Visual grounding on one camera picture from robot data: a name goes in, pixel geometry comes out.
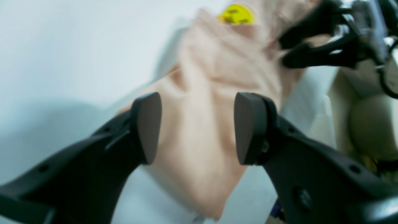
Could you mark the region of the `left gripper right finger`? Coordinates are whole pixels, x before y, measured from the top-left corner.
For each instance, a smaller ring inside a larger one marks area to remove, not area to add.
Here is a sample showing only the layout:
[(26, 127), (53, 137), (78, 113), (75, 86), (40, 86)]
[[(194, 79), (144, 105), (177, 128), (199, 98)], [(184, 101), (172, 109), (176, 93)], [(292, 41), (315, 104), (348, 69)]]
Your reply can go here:
[(396, 224), (397, 187), (278, 115), (274, 102), (239, 92), (234, 101), (241, 165), (262, 166), (288, 224)]

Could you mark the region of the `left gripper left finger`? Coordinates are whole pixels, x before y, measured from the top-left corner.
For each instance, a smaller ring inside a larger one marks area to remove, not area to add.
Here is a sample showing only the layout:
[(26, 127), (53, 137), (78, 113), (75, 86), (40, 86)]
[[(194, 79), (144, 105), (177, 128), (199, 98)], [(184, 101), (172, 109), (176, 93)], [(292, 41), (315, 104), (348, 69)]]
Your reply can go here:
[(109, 224), (131, 173), (155, 159), (161, 96), (135, 99), (90, 137), (1, 186), (1, 215), (23, 224)]

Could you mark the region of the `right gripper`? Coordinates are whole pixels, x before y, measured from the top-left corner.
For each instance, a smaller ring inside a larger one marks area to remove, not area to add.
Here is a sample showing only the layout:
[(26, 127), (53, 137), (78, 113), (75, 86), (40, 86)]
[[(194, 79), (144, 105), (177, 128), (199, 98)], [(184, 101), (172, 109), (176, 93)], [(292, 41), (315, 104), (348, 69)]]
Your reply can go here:
[[(342, 37), (319, 47), (306, 38), (332, 35), (339, 24)], [(279, 37), (290, 50), (282, 58), (286, 68), (335, 66), (368, 73), (381, 90), (397, 98), (397, 4), (393, 0), (321, 0), (315, 9)]]

